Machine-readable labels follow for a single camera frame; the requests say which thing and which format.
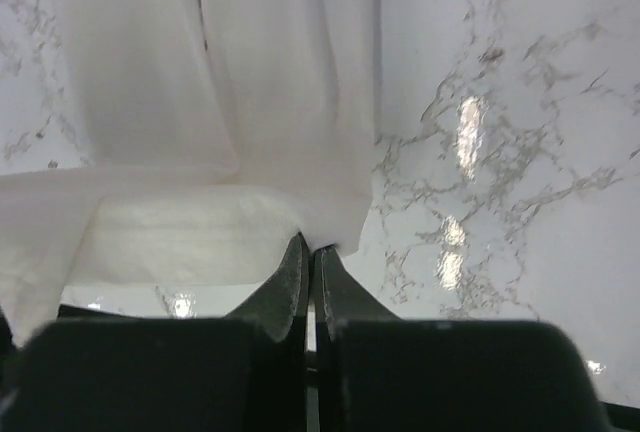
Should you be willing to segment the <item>white t-shirt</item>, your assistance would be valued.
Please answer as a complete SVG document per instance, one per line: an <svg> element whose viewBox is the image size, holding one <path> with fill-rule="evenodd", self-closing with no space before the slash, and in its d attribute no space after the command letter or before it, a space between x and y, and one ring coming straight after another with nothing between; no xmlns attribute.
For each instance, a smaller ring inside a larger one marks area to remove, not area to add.
<svg viewBox="0 0 640 432"><path fill-rule="evenodd" d="M358 248L379 0L55 0L93 162L1 179L23 346L69 286L266 280L292 237Z"/></svg>

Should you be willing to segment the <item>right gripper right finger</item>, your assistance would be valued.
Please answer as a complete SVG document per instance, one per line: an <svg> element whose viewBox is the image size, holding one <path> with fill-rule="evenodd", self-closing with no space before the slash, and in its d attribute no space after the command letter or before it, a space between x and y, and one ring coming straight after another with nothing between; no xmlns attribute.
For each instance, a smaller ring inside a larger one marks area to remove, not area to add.
<svg viewBox="0 0 640 432"><path fill-rule="evenodd" d="M518 320L408 320L313 257L324 431L607 431L573 342Z"/></svg>

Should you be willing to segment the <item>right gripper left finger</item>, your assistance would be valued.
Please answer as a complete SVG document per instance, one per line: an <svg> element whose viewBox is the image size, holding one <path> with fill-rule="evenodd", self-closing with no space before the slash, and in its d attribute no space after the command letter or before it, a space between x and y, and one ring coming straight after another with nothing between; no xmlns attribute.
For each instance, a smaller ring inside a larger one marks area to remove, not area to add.
<svg viewBox="0 0 640 432"><path fill-rule="evenodd" d="M306 243L217 318L85 312L4 363L5 431L302 431Z"/></svg>

